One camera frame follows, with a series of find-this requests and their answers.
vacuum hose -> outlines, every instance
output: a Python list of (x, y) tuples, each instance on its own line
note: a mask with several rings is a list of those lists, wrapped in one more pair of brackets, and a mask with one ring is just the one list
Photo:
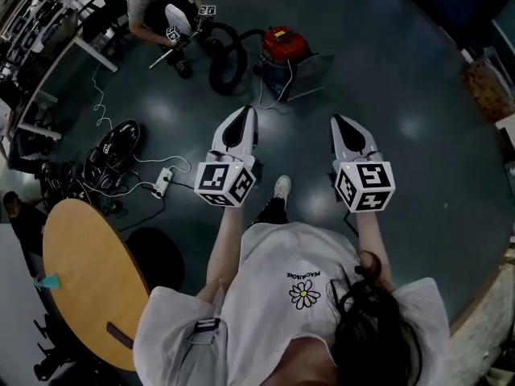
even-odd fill
[[(213, 59), (211, 67), (209, 68), (209, 83), (212, 89), (219, 94), (230, 94), (239, 85), (243, 75), (245, 74), (245, 70), (247, 69), (247, 51), (243, 48), (241, 42), (252, 35), (263, 36), (265, 31), (253, 29), (246, 31), (242, 35), (238, 35), (236, 30), (234, 30), (231, 26), (216, 22), (211, 23), (211, 28), (225, 31), (225, 33), (227, 33), (233, 41), (228, 46), (225, 46), (224, 49)], [(236, 74), (230, 81), (224, 82), (222, 80), (222, 73), (224, 71), (225, 64), (227, 63), (229, 54), (233, 50), (236, 50), (237, 56)]]

daisy graphic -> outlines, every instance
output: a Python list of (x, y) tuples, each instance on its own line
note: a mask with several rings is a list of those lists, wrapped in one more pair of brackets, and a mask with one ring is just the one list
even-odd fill
[(297, 309), (301, 310), (303, 307), (311, 307), (316, 303), (316, 299), (320, 297), (320, 293), (310, 290), (313, 286), (311, 280), (300, 282), (298, 285), (293, 285), (290, 290), (291, 302), (296, 303)]

round wooden table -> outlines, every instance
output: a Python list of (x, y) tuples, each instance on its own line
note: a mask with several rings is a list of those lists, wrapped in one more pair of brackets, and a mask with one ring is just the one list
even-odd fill
[(125, 243), (89, 204), (75, 199), (57, 204), (43, 234), (47, 276), (60, 288), (51, 294), (66, 323), (95, 355), (133, 371), (132, 350), (107, 332), (111, 322), (134, 340), (149, 291)]

dark hair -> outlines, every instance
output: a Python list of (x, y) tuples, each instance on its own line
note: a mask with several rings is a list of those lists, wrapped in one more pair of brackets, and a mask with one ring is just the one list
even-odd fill
[[(422, 371), (417, 335), (412, 324), (402, 317), (397, 300), (379, 281), (379, 258), (366, 253), (373, 260), (370, 267), (355, 268), (362, 280), (351, 284), (344, 271), (343, 279), (331, 281), (332, 298), (340, 314), (332, 347), (338, 383), (415, 385)], [(338, 283), (344, 283), (347, 290), (340, 300), (336, 295)]]
[(13, 191), (8, 191), (3, 196), (3, 206), (5, 207), (7, 204), (11, 204), (11, 203), (15, 202), (16, 200), (19, 200), (18, 195), (16, 193), (14, 193)]

power strip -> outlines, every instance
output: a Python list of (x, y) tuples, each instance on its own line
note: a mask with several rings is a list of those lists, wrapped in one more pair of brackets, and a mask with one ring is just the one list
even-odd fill
[(155, 182), (154, 191), (152, 195), (156, 199), (162, 199), (164, 194), (167, 192), (168, 185), (171, 183), (171, 180), (174, 177), (174, 172), (164, 167), (159, 174), (158, 181)]

